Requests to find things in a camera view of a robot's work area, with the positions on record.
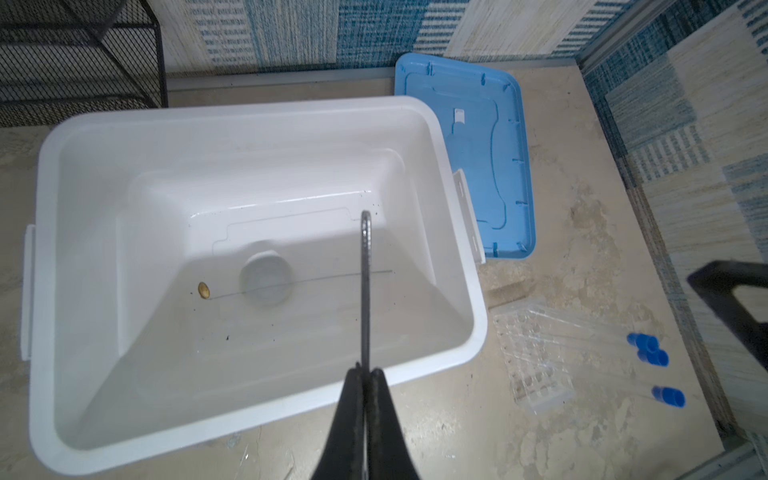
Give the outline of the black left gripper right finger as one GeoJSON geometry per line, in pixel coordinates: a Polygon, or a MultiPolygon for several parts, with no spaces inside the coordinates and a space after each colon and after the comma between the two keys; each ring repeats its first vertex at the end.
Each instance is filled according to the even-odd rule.
{"type": "Polygon", "coordinates": [[[369,479],[419,479],[406,445],[385,373],[371,371],[367,384],[369,479]]]}

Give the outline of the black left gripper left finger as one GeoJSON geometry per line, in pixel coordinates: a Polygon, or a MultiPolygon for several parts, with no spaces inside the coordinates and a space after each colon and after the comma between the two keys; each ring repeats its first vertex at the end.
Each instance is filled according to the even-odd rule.
{"type": "Polygon", "coordinates": [[[325,447],[312,480],[362,479],[364,471],[364,376],[360,365],[347,371],[325,447]]]}

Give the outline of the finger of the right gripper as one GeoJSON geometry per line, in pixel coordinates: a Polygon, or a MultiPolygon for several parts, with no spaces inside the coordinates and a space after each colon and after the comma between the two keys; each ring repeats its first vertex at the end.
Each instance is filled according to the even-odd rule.
{"type": "Polygon", "coordinates": [[[735,297],[740,286],[767,288],[767,265],[712,261],[691,273],[687,282],[751,356],[767,369],[767,323],[756,320],[735,297]]]}

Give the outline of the blue capped test tube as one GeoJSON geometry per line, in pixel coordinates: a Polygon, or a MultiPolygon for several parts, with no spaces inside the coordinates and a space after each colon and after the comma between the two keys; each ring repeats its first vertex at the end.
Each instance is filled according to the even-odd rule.
{"type": "Polygon", "coordinates": [[[564,370],[564,373],[571,377],[577,377],[628,394],[649,398],[675,408],[684,408],[687,404],[685,394],[673,387],[631,380],[589,368],[568,368],[564,370]]]}
{"type": "Polygon", "coordinates": [[[628,344],[547,334],[534,335],[530,337],[530,340],[560,348],[579,350],[585,353],[606,354],[629,360],[638,360],[656,367],[666,368],[670,364],[670,357],[662,348],[657,353],[647,353],[628,344]]]}
{"type": "Polygon", "coordinates": [[[544,307],[535,307],[531,313],[536,316],[538,323],[545,324],[557,334],[578,333],[587,338],[628,344],[647,353],[657,353],[661,350],[660,341],[654,335],[629,331],[621,326],[600,323],[544,307]]]}

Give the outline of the white plastic storage bin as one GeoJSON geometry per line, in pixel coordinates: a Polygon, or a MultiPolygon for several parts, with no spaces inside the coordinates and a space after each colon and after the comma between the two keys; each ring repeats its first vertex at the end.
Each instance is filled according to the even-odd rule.
{"type": "Polygon", "coordinates": [[[361,277],[239,289],[252,255],[294,280],[361,273],[371,361],[398,384],[475,357],[487,313],[440,124],[407,96],[86,114],[45,138],[25,238],[29,438],[64,475],[334,403],[360,359],[361,277]]]}

